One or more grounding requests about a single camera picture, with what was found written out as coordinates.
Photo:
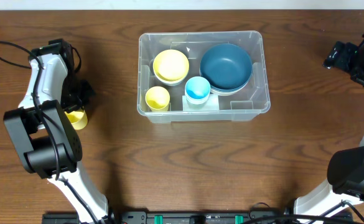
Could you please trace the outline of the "yellow cup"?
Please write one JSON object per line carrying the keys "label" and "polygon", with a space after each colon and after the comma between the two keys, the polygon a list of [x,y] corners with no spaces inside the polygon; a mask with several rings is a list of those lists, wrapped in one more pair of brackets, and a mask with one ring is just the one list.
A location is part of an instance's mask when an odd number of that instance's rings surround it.
{"label": "yellow cup", "polygon": [[84,109],[79,109],[70,113],[65,112],[65,114],[75,130],[81,130],[88,124],[88,118]]}
{"label": "yellow cup", "polygon": [[170,94],[164,87],[154,86],[146,92],[145,102],[153,112],[168,111]]}

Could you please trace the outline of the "large cream bowl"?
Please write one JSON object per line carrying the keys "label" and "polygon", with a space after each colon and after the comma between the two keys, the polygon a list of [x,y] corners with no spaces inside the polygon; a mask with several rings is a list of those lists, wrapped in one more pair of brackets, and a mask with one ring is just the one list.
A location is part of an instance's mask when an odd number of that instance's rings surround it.
{"label": "large cream bowl", "polygon": [[214,86],[211,86],[210,92],[215,95],[219,95],[219,96],[230,96],[230,95],[234,95],[238,91],[244,89],[244,87],[245,87],[245,85],[243,85],[239,88],[236,88],[235,90],[221,90],[219,88],[215,88]]}

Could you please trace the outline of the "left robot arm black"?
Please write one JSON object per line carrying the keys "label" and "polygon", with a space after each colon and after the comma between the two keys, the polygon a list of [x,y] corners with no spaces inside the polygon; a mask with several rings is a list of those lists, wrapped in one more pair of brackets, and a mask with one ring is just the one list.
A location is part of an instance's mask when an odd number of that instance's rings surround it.
{"label": "left robot arm black", "polygon": [[52,223],[112,223],[108,199],[82,164],[82,144],[69,116],[84,110],[94,90],[77,73],[77,49],[63,39],[28,51],[29,85],[19,106],[3,121],[24,169],[54,184],[75,208],[73,218],[45,216]]}

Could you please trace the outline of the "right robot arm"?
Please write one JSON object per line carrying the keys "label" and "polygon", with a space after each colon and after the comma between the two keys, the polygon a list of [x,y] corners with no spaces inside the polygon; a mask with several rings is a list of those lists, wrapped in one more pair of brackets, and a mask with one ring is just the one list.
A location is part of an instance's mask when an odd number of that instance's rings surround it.
{"label": "right robot arm", "polygon": [[[364,33],[355,45],[338,41],[324,60],[325,68],[345,72],[364,88]],[[327,223],[340,212],[364,203],[364,133],[357,146],[333,154],[326,179],[293,201],[291,214],[298,223]]]}

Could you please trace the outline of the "grey small bowl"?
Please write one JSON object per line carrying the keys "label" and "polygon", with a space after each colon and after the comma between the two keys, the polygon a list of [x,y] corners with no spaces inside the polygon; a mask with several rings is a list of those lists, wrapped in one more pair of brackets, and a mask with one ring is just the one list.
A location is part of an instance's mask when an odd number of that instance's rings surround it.
{"label": "grey small bowl", "polygon": [[167,85],[167,86],[176,86],[176,85],[179,85],[183,82],[184,78],[181,78],[179,80],[176,80],[176,81],[167,81],[167,80],[164,80],[162,79],[161,77],[158,77],[156,76],[156,78],[163,84]]}

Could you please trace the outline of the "green cup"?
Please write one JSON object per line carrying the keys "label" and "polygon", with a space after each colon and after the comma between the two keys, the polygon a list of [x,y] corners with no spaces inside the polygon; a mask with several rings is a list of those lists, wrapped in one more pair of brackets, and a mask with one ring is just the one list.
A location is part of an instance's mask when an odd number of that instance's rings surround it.
{"label": "green cup", "polygon": [[186,102],[186,107],[188,111],[199,111],[205,108],[206,103],[193,104],[189,101]]}

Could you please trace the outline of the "blue cup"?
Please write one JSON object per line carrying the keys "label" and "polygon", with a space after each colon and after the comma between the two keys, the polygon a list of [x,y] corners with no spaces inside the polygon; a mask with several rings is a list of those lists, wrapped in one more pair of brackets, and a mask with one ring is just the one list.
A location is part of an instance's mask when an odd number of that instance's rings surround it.
{"label": "blue cup", "polygon": [[210,83],[204,77],[192,77],[185,84],[185,94],[194,100],[202,100],[210,94]]}

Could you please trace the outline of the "dark blue bowl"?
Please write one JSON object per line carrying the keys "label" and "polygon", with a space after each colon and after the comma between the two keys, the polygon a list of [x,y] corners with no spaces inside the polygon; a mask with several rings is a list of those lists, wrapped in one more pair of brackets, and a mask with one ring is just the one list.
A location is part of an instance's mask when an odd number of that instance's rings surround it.
{"label": "dark blue bowl", "polygon": [[232,92],[243,88],[250,80],[246,72],[209,72],[200,71],[200,76],[209,81],[211,89]]}
{"label": "dark blue bowl", "polygon": [[249,53],[243,48],[234,44],[218,44],[204,53],[200,61],[200,71],[252,74],[253,63]]}

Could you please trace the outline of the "cream cup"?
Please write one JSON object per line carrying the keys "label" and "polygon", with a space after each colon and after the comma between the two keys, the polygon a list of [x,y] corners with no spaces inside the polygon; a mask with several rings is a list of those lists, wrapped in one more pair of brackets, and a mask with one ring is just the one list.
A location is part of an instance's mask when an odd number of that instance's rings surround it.
{"label": "cream cup", "polygon": [[202,105],[204,104],[208,99],[209,99],[209,94],[207,94],[206,96],[204,96],[203,98],[199,98],[199,99],[196,99],[196,98],[192,98],[190,95],[188,95],[187,93],[185,94],[185,98],[186,100],[193,104],[193,105]]}

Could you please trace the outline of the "white small bowl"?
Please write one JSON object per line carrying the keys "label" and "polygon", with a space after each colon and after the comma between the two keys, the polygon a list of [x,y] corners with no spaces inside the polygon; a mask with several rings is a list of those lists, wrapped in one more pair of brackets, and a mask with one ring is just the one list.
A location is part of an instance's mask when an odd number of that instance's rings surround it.
{"label": "white small bowl", "polygon": [[161,77],[161,76],[160,76],[160,75],[158,75],[155,71],[153,71],[153,73],[154,73],[155,77],[156,77],[156,76]]}

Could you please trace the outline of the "yellow small bowl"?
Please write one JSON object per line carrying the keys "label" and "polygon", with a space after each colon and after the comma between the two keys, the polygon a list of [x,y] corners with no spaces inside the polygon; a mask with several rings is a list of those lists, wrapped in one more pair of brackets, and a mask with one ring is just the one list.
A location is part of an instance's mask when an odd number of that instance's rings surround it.
{"label": "yellow small bowl", "polygon": [[188,74],[189,60],[181,51],[164,50],[155,57],[153,70],[163,79],[175,81]]}

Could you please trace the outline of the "clear plastic storage container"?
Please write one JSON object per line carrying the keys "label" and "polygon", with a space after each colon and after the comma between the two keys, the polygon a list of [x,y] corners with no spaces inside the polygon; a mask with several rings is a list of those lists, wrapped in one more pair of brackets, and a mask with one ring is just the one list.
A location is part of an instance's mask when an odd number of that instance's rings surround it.
{"label": "clear plastic storage container", "polygon": [[[187,78],[200,74],[200,61],[204,53],[218,44],[234,44],[251,57],[253,72],[244,89],[234,95],[211,94],[205,108],[188,111],[185,83],[167,86],[170,94],[168,111],[153,112],[145,102],[148,89],[161,86],[155,77],[152,64],[157,54],[164,50],[181,51],[189,60]],[[262,35],[255,30],[224,32],[163,32],[145,33],[139,38],[137,111],[152,123],[174,121],[250,121],[271,107]]]}

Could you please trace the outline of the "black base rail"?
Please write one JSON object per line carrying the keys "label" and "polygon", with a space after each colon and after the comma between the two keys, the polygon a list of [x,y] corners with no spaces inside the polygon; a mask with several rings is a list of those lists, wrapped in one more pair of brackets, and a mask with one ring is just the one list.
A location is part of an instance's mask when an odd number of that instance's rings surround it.
{"label": "black base rail", "polygon": [[[112,215],[97,223],[127,224],[239,224],[251,219],[278,215],[277,211],[254,210],[248,213],[146,213],[125,212]],[[350,212],[340,212],[334,217],[345,221],[353,221]],[[76,213],[46,213],[42,215],[42,224],[81,223]],[[256,223],[299,223],[298,220],[265,220]]]}

